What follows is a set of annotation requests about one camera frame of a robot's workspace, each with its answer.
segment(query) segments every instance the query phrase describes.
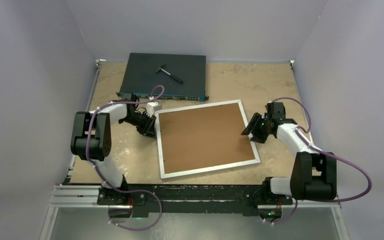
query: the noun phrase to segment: table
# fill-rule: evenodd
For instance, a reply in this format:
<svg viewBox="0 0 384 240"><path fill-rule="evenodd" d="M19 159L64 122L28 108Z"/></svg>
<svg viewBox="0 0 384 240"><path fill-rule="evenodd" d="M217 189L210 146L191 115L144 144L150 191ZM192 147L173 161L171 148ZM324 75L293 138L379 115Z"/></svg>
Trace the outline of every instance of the table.
<svg viewBox="0 0 384 240"><path fill-rule="evenodd" d="M90 110L117 99L127 63L105 62L96 82ZM248 120L255 112L263 114L268 101L278 97L299 98L294 74L285 63L207 63L206 102L159 100L163 109L240 99ZM306 126L301 107L285 100L286 116ZM157 141L144 137L128 123L111 126L111 156L128 183L162 183ZM265 144L257 144L261 163L217 173L171 179L170 184L261 184L265 177L290 176L295 156L273 136ZM70 183L100 183L94 169L79 157L75 158Z"/></svg>

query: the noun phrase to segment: gray wall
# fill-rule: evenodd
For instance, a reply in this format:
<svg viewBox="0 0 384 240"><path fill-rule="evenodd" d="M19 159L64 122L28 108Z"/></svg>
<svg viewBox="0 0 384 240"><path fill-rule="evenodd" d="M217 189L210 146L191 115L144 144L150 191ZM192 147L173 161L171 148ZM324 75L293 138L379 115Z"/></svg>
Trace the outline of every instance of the gray wall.
<svg viewBox="0 0 384 240"><path fill-rule="evenodd" d="M0 0L0 240L39 238L94 64L64 0Z"/></svg>
<svg viewBox="0 0 384 240"><path fill-rule="evenodd" d="M66 0L93 55L202 54L211 61L294 59L327 0Z"/></svg>
<svg viewBox="0 0 384 240"><path fill-rule="evenodd" d="M343 203L352 239L384 239L384 1L329 0L294 65L315 143L360 165L372 192ZM340 197L365 178L338 164Z"/></svg>

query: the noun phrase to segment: hammer head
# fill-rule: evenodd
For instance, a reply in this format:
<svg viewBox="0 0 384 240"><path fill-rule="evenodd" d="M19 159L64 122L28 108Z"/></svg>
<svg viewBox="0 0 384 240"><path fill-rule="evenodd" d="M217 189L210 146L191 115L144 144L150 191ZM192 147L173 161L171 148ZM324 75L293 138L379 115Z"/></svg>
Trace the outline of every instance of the hammer head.
<svg viewBox="0 0 384 240"><path fill-rule="evenodd" d="M159 68L157 68L156 69L156 71L155 72L159 72L159 71L161 71L161 69L163 69L163 68L165 68L166 67L166 65L164 64L164 65L161 65Z"/></svg>

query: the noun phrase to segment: white frame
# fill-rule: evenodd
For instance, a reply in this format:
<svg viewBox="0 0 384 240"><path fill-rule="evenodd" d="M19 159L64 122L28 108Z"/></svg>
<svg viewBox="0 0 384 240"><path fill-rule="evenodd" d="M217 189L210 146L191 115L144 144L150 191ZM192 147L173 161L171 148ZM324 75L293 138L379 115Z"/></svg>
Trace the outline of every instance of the white frame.
<svg viewBox="0 0 384 240"><path fill-rule="evenodd" d="M229 164L223 164L223 165L217 165L217 166L209 166L209 167L203 167L198 168L194 170L186 170L186 171L178 171L173 173L165 173L164 172L164 161L163 161L163 143L161 141L161 132L160 132L160 118L159 114L164 113L171 113L171 112L177 112L177 111L184 111L184 110L191 110L191 109L199 109L199 108L207 108L207 107L214 107L214 106L220 106L220 105L227 105L227 104L238 104L240 113L242 114L244 128L248 124L247 116L245 115L244 107L242 106L241 100L230 100L230 101L221 101L221 102L215 102L215 103L208 103L208 104L201 104L201 105L195 105L195 106L184 106L184 107L178 107L178 108L172 108L172 109L163 109L158 110L155 112L156 120L155 120L155 131L156 131L156 140L158 145L158 159L159 159L159 172L162 180L172 179L172 178L178 178L178 177L185 177L185 176L191 176L196 174L202 174L202 173L209 173L214 171L220 171L220 170L227 170L237 167L243 167L243 166L250 166L261 163L260 156L258 154L256 144L253 141L250 141L252 152L254 153L255 159L246 160L246 161L239 161Z"/></svg>

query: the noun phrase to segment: cork board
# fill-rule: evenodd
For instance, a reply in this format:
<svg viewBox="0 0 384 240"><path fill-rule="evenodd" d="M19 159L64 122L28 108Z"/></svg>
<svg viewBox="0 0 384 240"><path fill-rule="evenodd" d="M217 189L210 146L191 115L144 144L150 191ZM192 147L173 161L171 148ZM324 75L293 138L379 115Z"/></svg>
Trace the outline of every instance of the cork board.
<svg viewBox="0 0 384 240"><path fill-rule="evenodd" d="M240 100L156 112L161 179L260 163Z"/></svg>

